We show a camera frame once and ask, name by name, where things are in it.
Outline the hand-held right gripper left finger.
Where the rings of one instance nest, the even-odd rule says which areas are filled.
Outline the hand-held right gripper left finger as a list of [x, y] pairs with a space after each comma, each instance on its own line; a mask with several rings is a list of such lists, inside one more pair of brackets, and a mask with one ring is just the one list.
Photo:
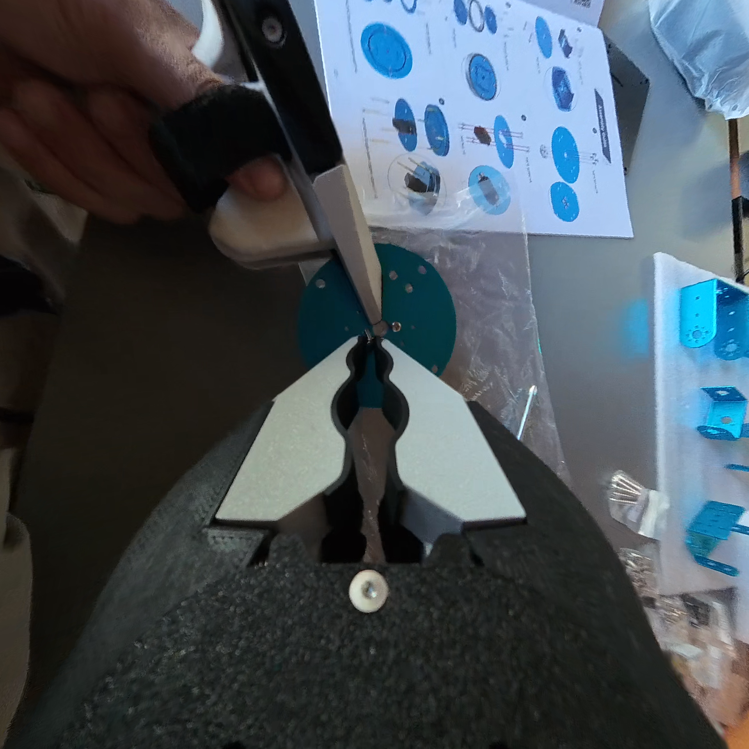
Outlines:
[[317, 561], [361, 561], [359, 492], [349, 428], [369, 340], [344, 342], [265, 408], [215, 522], [299, 538]]

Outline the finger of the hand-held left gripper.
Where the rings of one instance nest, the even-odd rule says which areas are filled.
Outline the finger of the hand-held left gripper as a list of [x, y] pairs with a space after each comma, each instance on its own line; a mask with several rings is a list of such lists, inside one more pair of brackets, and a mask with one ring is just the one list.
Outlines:
[[377, 325], [383, 319], [382, 270], [348, 165], [319, 174], [312, 188], [362, 309]]

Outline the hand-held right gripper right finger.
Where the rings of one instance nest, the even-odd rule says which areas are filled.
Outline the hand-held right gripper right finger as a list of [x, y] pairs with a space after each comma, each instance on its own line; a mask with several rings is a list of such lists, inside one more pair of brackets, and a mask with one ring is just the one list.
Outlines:
[[378, 342], [381, 410], [393, 430], [378, 526], [385, 555], [524, 523], [527, 513], [467, 401], [391, 342]]

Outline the blue round metal plate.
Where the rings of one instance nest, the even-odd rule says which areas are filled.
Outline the blue round metal plate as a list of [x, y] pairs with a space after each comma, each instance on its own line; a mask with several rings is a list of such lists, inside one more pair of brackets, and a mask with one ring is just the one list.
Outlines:
[[[383, 337], [434, 375], [450, 361], [456, 338], [456, 314], [451, 294], [439, 273], [425, 259], [392, 244], [375, 244], [382, 270]], [[392, 332], [391, 323], [401, 323]], [[376, 375], [374, 347], [366, 344], [354, 354], [354, 371], [347, 365], [352, 349], [373, 334], [350, 279], [339, 259], [327, 261], [305, 286], [297, 318], [297, 338], [308, 373], [288, 392], [305, 409], [329, 419], [332, 401], [346, 383], [362, 407], [380, 407], [383, 384]]]

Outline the person's left hand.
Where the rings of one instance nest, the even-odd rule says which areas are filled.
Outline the person's left hand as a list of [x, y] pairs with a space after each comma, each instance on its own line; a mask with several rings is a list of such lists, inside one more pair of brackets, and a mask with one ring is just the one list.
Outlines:
[[167, 2], [3, 1], [2, 146], [34, 181], [119, 224], [186, 210], [154, 156], [153, 118], [223, 80]]

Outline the clear plastic bag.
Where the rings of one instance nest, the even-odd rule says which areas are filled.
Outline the clear plastic bag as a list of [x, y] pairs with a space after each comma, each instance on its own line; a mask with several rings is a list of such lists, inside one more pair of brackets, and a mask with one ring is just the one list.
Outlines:
[[453, 298], [457, 333], [442, 379], [516, 435], [528, 389], [538, 386], [522, 444], [572, 487], [563, 455], [532, 299], [525, 233], [407, 231], [375, 223], [373, 239], [425, 259]]

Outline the white instruction booklet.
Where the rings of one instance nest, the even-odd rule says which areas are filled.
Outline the white instruction booklet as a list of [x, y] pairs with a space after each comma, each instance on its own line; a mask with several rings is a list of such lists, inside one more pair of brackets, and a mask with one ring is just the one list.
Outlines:
[[315, 2], [371, 225], [631, 238], [603, 34], [526, 2]]

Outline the white foam sheet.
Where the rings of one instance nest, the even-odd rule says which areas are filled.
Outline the white foam sheet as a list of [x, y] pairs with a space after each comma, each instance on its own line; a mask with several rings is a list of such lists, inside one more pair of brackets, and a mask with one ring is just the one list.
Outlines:
[[728, 279], [666, 255], [654, 258], [653, 354], [656, 398], [657, 489], [669, 498], [661, 542], [662, 589], [668, 594], [694, 593], [735, 586], [747, 592], [747, 536], [732, 535], [712, 557], [735, 566], [727, 577], [699, 566], [685, 544], [690, 522], [707, 501], [747, 509], [747, 439], [708, 440], [698, 434], [706, 404], [703, 386], [733, 385], [748, 396], [747, 358], [717, 360], [712, 348], [691, 351], [679, 340], [679, 294], [684, 286]]

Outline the group of blue metal brackets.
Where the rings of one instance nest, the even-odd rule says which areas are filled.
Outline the group of blue metal brackets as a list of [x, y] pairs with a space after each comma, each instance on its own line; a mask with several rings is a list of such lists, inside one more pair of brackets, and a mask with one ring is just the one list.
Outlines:
[[[697, 351], [712, 348], [721, 362], [747, 358], [747, 292], [713, 278], [684, 286], [679, 294], [679, 340]], [[733, 385], [703, 386], [706, 410], [696, 426], [699, 435], [720, 442], [747, 439], [747, 397]], [[741, 523], [744, 510], [727, 502], [705, 502], [685, 534], [685, 544], [701, 567], [727, 577], [738, 569], [712, 557], [732, 535], [747, 535]]]

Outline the pile of small parts bags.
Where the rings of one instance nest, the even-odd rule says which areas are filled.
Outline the pile of small parts bags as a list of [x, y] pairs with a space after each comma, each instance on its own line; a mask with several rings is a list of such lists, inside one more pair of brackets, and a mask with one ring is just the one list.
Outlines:
[[665, 594], [660, 552], [668, 496], [621, 470], [609, 478], [605, 496], [612, 519], [637, 537], [617, 555], [660, 649], [718, 734], [747, 747], [742, 736], [747, 727], [747, 671], [739, 662], [728, 590]]

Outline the black metal plate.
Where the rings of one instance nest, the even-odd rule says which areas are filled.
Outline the black metal plate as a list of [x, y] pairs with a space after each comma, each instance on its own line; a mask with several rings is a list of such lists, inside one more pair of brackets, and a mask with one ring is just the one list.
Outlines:
[[604, 42], [616, 105], [623, 168], [627, 174], [641, 128], [650, 80], [606, 34]]

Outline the white plastic wrapped item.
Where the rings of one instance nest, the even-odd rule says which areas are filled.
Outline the white plastic wrapped item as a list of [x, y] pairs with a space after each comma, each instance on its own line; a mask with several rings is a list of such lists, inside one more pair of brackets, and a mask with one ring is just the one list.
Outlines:
[[726, 120], [748, 115], [748, 2], [649, 1], [652, 33], [696, 99]]

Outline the orange-handled screwdriver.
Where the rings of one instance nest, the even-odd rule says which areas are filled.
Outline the orange-handled screwdriver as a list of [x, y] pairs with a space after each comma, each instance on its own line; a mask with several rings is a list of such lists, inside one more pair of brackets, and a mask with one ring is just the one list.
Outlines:
[[519, 441], [522, 441], [525, 431], [527, 430], [529, 417], [532, 413], [534, 404], [536, 403], [537, 396], [538, 396], [538, 386], [532, 385], [528, 389], [526, 403], [525, 403], [523, 412], [521, 414], [521, 417], [519, 419], [518, 428], [516, 431], [516, 437]]

